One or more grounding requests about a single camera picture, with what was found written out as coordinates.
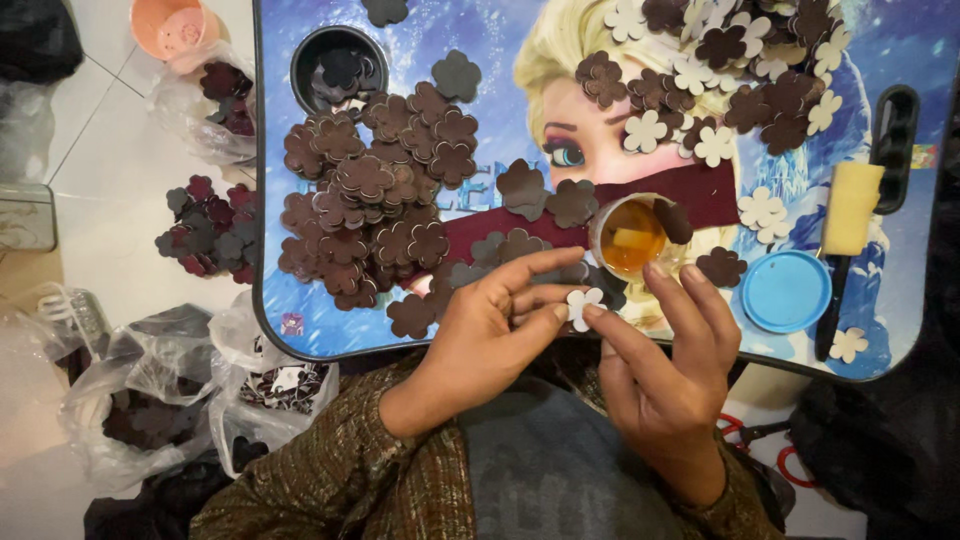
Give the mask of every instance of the blue eye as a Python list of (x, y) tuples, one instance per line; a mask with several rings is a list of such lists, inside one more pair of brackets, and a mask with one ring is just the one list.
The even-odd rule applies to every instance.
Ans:
[(546, 148), (550, 161), (556, 167), (579, 167), (584, 164), (584, 152), (575, 144), (551, 145)]

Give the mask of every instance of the eyebrow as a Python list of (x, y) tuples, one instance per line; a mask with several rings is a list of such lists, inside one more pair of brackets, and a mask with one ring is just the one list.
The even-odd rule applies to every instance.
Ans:
[(550, 128), (550, 127), (560, 128), (560, 129), (562, 129), (562, 130), (567, 130), (567, 131), (569, 131), (569, 132), (575, 132), (575, 131), (577, 131), (577, 127), (574, 126), (573, 124), (562, 124), (562, 123), (560, 123), (560, 122), (547, 122), (546, 125), (543, 126), (544, 129), (547, 129), (547, 128)]
[(635, 112), (627, 112), (625, 114), (620, 114), (619, 116), (614, 116), (613, 118), (607, 118), (606, 120), (604, 120), (604, 123), (607, 124), (608, 126), (615, 126), (620, 122), (626, 120), (627, 118), (634, 116), (635, 114), (636, 114)]

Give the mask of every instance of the fingernail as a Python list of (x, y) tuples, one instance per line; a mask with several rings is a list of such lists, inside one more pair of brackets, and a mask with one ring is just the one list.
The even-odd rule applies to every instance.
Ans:
[(600, 315), (603, 315), (603, 311), (603, 309), (594, 306), (593, 304), (587, 304), (584, 306), (584, 314), (589, 315), (590, 317), (599, 317)]
[(557, 304), (553, 306), (553, 314), (557, 319), (566, 322), (566, 317), (570, 314), (570, 308), (566, 304)]
[(707, 276), (704, 276), (704, 273), (700, 271), (700, 268), (697, 268), (696, 264), (688, 264), (684, 267), (684, 272), (686, 276), (697, 283), (703, 283), (707, 281)]
[(666, 272), (663, 271), (663, 267), (660, 266), (655, 260), (651, 260), (647, 263), (647, 271), (654, 276), (657, 276), (660, 279), (666, 278)]

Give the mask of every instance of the orange liquid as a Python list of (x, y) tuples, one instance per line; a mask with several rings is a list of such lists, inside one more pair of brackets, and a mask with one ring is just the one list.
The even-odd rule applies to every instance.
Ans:
[[(613, 238), (622, 229), (631, 245), (615, 245)], [(666, 233), (654, 211), (637, 201), (626, 201), (611, 212), (600, 232), (600, 251), (607, 264), (621, 274), (638, 274), (647, 262), (660, 256)]]

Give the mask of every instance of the small sticker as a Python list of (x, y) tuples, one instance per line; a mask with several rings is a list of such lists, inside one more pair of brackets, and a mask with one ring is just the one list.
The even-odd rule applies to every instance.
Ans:
[(281, 334), (303, 335), (303, 315), (299, 313), (284, 313), (280, 321)]

